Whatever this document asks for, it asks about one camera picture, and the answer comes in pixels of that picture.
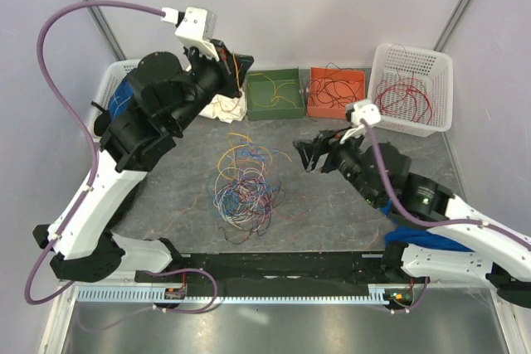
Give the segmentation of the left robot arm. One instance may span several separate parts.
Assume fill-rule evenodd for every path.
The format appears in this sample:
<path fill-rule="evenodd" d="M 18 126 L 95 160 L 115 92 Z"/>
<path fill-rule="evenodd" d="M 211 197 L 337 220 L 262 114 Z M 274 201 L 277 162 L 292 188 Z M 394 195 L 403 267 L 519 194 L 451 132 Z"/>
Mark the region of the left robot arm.
<path fill-rule="evenodd" d="M 116 271 L 139 271 L 173 282 L 181 275 L 182 256 L 170 240 L 123 237 L 110 229 L 110 219 L 215 95 L 241 97 L 253 56 L 232 53 L 219 40 L 213 45 L 216 59 L 196 47 L 186 50 L 190 70 L 160 51 L 127 74 L 133 96 L 99 142 L 90 144 L 98 165 L 80 189 L 84 201 L 72 204 L 75 213 L 64 229 L 54 223 L 33 231 L 40 246 L 52 245 L 50 266 L 58 279 L 94 283 Z"/>

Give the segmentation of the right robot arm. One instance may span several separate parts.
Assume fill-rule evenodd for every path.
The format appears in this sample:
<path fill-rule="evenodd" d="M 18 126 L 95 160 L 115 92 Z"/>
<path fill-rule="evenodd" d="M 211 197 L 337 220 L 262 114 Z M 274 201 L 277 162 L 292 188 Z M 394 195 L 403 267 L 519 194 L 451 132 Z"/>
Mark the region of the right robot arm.
<path fill-rule="evenodd" d="M 374 208 L 427 242 L 391 238 L 380 261 L 385 280 L 481 284 L 505 301 L 530 306 L 530 238 L 467 204 L 447 187 L 411 172 L 411 159 L 390 143 L 361 149 L 363 137 L 323 130 L 293 142 L 304 169 L 337 171 Z"/>

